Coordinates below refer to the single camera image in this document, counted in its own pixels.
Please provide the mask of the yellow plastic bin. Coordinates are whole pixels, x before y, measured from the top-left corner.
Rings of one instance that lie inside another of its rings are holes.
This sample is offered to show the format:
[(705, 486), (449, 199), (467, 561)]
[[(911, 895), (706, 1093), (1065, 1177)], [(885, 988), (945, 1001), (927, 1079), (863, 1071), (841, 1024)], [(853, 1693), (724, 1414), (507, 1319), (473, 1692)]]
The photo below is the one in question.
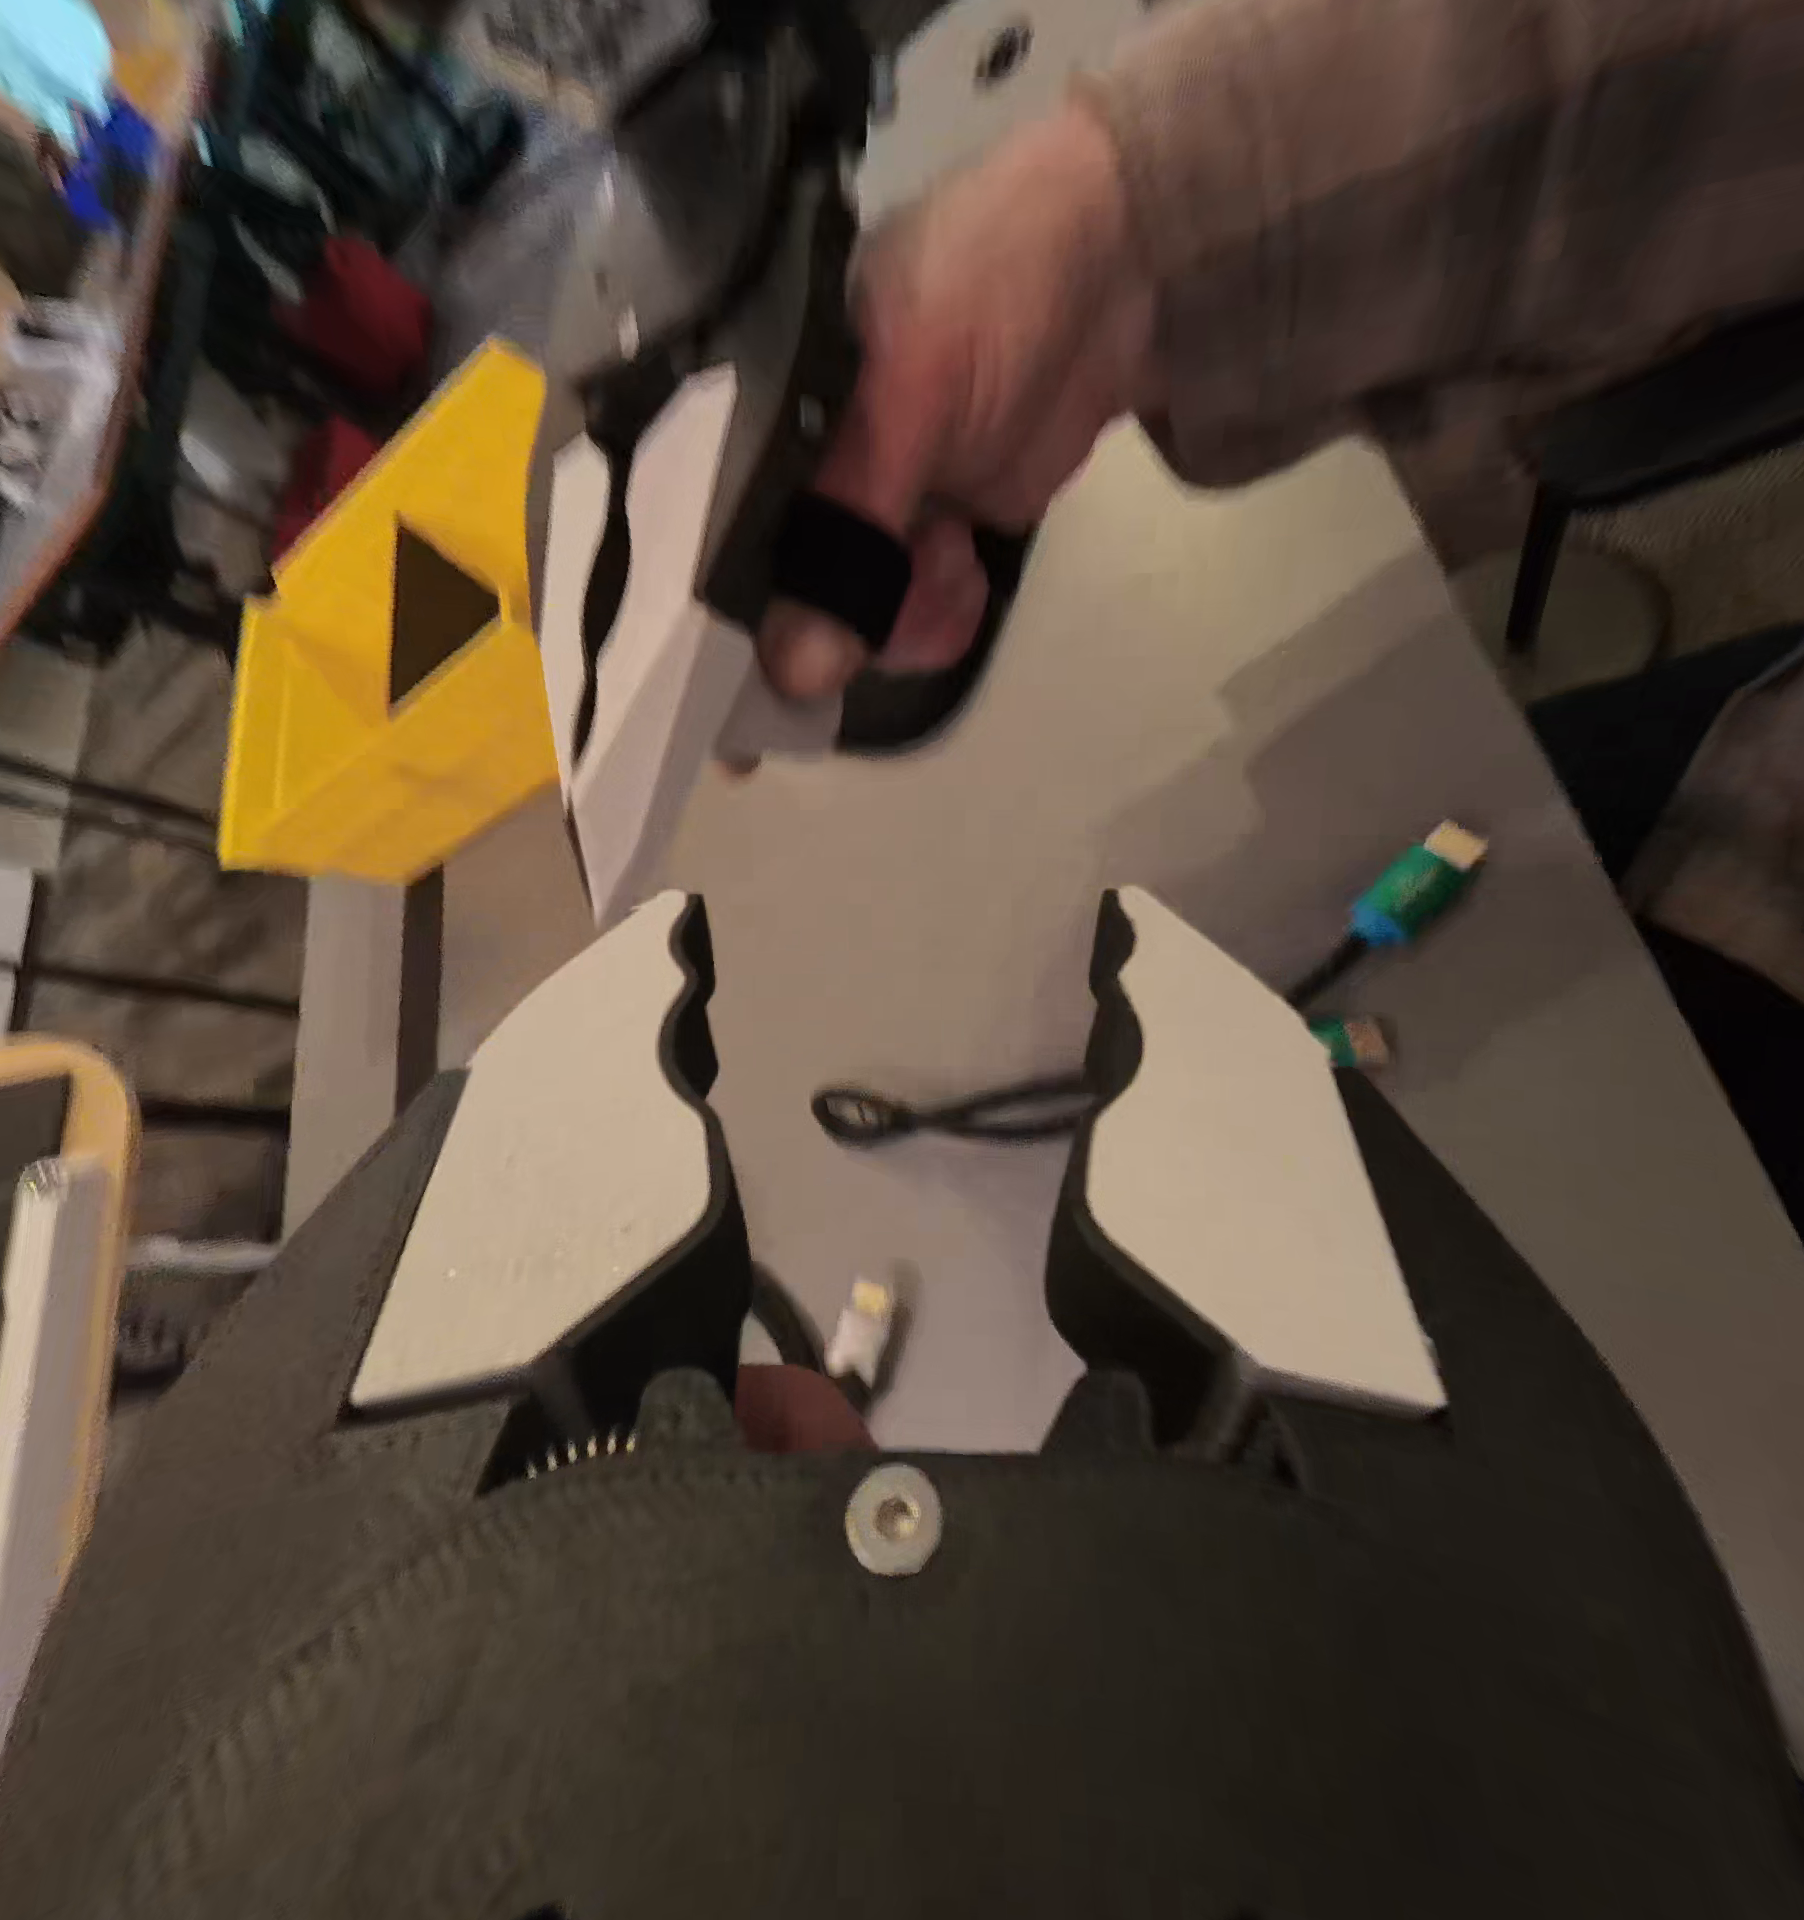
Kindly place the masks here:
[(485, 343), (246, 606), (225, 868), (408, 886), (553, 786), (526, 551), (542, 398)]

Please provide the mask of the person's right forearm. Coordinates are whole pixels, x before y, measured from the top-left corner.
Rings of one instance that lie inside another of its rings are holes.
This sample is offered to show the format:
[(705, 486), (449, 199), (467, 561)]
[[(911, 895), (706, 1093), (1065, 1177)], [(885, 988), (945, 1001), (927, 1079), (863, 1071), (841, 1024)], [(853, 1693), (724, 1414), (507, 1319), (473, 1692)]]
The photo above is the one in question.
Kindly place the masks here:
[(1804, 3), (1188, 5), (1077, 83), (1158, 286), (1170, 468), (1518, 421), (1804, 297)]

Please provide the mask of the long grey desk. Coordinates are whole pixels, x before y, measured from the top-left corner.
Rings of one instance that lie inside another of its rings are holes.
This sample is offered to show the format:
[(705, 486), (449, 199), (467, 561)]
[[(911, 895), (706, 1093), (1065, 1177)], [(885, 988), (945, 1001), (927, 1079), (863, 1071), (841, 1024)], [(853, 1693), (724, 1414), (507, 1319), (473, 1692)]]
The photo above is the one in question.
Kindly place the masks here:
[(68, 299), (79, 332), (67, 370), (72, 412), (50, 438), (34, 495), (3, 518), (0, 656), (79, 558), (115, 486), (141, 414), (160, 276), (211, 90), (215, 5), (100, 5), (100, 13), (127, 36), (115, 57), (147, 83), (154, 160), (127, 236), (88, 254)]

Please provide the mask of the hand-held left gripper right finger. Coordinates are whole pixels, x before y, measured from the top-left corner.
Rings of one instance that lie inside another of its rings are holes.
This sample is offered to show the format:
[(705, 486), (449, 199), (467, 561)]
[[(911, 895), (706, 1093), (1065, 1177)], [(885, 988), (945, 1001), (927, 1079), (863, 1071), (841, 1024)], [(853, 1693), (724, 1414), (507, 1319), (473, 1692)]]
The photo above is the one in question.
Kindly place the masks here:
[(1305, 1020), (1141, 887), (1091, 937), (1086, 1113), (1044, 1268), (1050, 1322), (1141, 1386), (1165, 1451), (1267, 1398), (1423, 1422), (1446, 1392), (1339, 1073)]

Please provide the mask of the person's right hand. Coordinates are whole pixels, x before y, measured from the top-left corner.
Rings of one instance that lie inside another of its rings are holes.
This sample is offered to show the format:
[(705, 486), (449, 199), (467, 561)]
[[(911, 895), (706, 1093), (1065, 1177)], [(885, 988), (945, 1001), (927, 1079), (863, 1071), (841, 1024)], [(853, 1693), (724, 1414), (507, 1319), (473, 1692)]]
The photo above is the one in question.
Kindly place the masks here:
[(954, 665), (979, 637), (979, 534), (1032, 531), (1119, 421), (1167, 388), (1173, 276), (1086, 83), (940, 180), (866, 243), (863, 369), (817, 489), (911, 553), (881, 655)]

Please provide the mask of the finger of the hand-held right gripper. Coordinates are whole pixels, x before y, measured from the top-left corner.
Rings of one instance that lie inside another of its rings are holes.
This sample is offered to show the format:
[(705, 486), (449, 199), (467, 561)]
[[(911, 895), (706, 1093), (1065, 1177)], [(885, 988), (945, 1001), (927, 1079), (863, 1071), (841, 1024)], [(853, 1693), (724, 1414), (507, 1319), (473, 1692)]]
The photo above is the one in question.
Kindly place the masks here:
[(560, 773), (573, 786), (597, 724), (602, 655), (629, 581), (631, 456), (577, 437), (538, 479), (551, 484), (538, 529), (545, 536), (538, 649)]
[(584, 587), (627, 558), (606, 637), (584, 644), (570, 754), (570, 828), (591, 918), (614, 924), (652, 884), (682, 804), (755, 663), (700, 594), (703, 549), (739, 402), (734, 369), (694, 373), (642, 430), (618, 479), (591, 440), (570, 452), (570, 546)]

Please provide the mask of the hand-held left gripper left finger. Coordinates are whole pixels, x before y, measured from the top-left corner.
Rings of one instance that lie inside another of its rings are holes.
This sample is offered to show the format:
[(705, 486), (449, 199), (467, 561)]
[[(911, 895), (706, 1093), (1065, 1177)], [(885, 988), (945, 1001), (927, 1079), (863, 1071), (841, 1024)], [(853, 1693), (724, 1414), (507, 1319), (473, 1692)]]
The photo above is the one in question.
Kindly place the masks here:
[(667, 890), (476, 1047), (349, 1408), (527, 1397), (565, 1443), (694, 1371), (736, 1398), (755, 1265), (711, 1105), (705, 900)]

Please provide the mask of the person's left hand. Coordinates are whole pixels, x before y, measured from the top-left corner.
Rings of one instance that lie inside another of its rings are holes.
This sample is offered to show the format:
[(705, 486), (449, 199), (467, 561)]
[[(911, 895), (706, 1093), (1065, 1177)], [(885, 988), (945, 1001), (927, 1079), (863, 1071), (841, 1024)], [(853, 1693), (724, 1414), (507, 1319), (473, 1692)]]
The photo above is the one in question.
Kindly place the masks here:
[(809, 1367), (741, 1366), (734, 1408), (753, 1452), (875, 1452), (866, 1417), (841, 1385)]

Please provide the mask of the white plastic bar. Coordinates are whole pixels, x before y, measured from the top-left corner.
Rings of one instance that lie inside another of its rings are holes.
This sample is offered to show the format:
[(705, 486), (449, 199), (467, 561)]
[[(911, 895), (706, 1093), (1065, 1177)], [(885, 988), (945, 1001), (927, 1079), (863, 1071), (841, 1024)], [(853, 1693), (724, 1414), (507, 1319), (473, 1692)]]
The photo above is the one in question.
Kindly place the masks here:
[(0, 1759), (93, 1499), (117, 1200), (98, 1154), (0, 1188)]

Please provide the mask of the red storage bin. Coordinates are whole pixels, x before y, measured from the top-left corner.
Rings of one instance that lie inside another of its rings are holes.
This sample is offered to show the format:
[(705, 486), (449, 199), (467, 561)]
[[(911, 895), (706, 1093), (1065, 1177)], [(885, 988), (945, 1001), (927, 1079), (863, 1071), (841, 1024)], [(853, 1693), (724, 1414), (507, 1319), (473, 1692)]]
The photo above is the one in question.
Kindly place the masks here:
[(286, 479), (270, 522), (270, 560), (283, 560), (347, 493), (382, 452), (382, 440), (357, 423), (329, 415), (313, 423), (291, 452)]
[(425, 373), (435, 310), (369, 241), (331, 236), (294, 299), (275, 306), (279, 332), (351, 393), (403, 398)]

